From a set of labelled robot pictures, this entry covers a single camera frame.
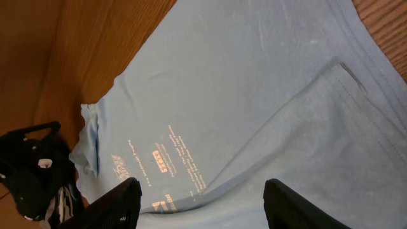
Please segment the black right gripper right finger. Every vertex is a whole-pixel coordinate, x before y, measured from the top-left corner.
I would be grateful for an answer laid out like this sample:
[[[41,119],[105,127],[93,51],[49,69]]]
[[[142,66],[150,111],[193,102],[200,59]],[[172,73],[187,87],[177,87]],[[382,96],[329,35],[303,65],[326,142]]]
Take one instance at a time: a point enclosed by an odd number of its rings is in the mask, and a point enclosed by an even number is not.
[[[263,192],[270,229],[349,229],[278,179],[269,179]]]

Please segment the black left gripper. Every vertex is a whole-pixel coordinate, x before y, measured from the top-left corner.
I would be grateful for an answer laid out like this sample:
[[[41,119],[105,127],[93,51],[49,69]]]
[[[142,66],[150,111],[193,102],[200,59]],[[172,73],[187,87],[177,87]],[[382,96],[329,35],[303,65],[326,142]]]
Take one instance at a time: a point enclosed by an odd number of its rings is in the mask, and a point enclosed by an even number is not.
[[[57,121],[33,125],[9,131],[1,136],[1,149],[21,145],[28,140],[43,140],[59,132],[61,124]]]

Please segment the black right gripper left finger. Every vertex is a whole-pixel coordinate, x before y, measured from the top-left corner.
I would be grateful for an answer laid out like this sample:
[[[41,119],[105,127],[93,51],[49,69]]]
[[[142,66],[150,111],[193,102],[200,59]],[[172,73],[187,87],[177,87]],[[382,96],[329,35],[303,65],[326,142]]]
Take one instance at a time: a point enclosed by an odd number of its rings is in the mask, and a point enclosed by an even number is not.
[[[59,224],[66,229],[135,229],[141,209],[142,191],[134,177],[90,204],[85,210]]]

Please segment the light blue printed t-shirt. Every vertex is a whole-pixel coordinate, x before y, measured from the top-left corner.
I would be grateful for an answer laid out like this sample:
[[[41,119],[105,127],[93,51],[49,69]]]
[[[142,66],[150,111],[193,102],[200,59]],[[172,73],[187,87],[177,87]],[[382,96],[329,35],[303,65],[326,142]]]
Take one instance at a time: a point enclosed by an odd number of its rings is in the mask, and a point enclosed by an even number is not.
[[[178,1],[71,154],[139,228],[266,228],[275,178],[351,228],[406,227],[406,83],[352,1]]]

